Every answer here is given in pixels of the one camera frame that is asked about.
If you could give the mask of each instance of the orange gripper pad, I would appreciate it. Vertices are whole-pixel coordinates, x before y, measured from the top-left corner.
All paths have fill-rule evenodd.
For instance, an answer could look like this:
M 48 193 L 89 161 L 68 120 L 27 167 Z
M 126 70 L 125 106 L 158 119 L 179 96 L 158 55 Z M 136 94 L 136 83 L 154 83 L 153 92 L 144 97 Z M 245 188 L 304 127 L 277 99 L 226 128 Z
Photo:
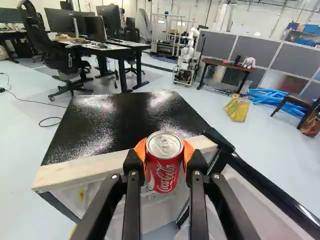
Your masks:
M 184 144 L 184 150 L 183 150 L 183 172 L 184 172 L 184 177 L 187 176 L 187 165 L 188 162 L 190 161 L 192 155 L 195 152 L 195 149 L 189 142 L 183 139 L 183 144 Z
M 137 145 L 133 148 L 140 160 L 143 163 L 144 175 L 147 173 L 147 165 L 146 165 L 146 141 L 147 138 L 145 137 Z

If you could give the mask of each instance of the floor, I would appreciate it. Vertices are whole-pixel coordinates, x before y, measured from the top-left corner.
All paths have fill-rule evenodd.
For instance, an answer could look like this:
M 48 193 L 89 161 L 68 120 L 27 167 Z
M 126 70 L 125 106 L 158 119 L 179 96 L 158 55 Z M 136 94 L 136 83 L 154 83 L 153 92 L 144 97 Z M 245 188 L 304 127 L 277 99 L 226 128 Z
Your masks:
M 96 58 L 88 58 L 96 65 Z M 145 63 L 149 59 L 145 53 Z M 165 68 L 172 63 L 158 62 Z M 113 60 L 110 68 L 115 68 Z M 216 128 L 235 147 L 237 153 L 285 192 L 320 218 L 320 135 L 309 138 L 296 130 L 299 119 L 263 105 L 251 105 L 245 123 L 232 122 L 223 107 L 230 97 L 212 92 L 205 86 L 196 90 L 198 83 L 186 88 L 172 84 L 170 72 L 142 67 L 144 80 L 150 84 L 134 92 L 178 92 L 212 127 Z M 12 92 L 18 98 L 51 103 L 47 95 L 62 85 L 51 76 L 56 71 L 41 63 L 21 59 L 20 64 L 0 62 L 0 72 L 10 77 Z M 7 76 L 0 74 L 0 87 L 7 88 Z M 127 85 L 135 85 L 135 76 L 127 75 Z M 115 94 L 112 80 L 95 79 L 85 84 L 95 94 Z M 67 106 L 68 93 L 58 96 L 54 104 Z M 38 167 L 55 134 L 57 126 L 41 128 L 40 120 L 62 117 L 65 109 L 31 102 L 21 102 L 8 92 L 0 93 L 0 238 L 10 240 L 67 240 L 74 226 L 67 217 L 42 200 L 30 188 Z

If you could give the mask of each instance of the yellow bag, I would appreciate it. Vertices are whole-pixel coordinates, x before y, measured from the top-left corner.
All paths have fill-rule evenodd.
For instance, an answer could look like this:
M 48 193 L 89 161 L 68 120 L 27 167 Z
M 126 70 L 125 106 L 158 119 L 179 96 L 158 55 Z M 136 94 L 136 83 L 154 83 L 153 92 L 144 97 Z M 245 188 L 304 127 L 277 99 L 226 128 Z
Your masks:
M 246 99 L 239 99 L 239 94 L 234 93 L 232 100 L 224 107 L 226 114 L 232 121 L 243 123 L 246 120 L 250 102 Z

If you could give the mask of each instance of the computer monitor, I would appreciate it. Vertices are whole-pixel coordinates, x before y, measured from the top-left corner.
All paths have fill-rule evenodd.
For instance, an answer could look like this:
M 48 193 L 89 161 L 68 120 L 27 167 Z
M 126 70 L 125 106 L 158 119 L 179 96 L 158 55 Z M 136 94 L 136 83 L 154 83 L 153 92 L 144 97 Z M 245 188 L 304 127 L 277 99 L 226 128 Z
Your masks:
M 125 25 L 128 29 L 135 29 L 136 28 L 135 18 L 128 16 L 125 20 Z
M 102 16 L 86 16 L 84 17 L 88 39 L 96 42 L 105 43 L 107 34 L 105 23 Z
M 118 5 L 96 6 L 96 12 L 103 17 L 106 34 L 112 38 L 120 38 L 120 12 Z
M 64 10 L 72 10 L 71 3 L 68 2 L 68 0 L 60 1 L 60 7 L 61 7 L 61 9 L 64 9 Z
M 16 8 L 0 8 L 0 23 L 22 24 L 22 19 Z
M 95 13 L 91 11 L 75 11 L 74 18 L 76 19 L 76 24 L 78 26 L 78 31 L 80 35 L 87 35 L 87 27 L 85 17 L 94 17 Z
M 80 35 L 86 35 L 86 16 L 94 16 L 94 12 L 71 11 L 64 9 L 44 8 L 51 32 L 70 34 L 75 32 L 76 19 Z

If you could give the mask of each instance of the can lid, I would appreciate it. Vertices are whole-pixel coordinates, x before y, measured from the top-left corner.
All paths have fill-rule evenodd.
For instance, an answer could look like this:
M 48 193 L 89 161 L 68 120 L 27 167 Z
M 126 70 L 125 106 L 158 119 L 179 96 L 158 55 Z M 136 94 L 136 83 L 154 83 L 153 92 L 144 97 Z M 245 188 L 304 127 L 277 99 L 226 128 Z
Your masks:
M 159 159 L 171 159 L 182 152 L 182 139 L 170 131 L 156 131 L 146 140 L 146 150 Z

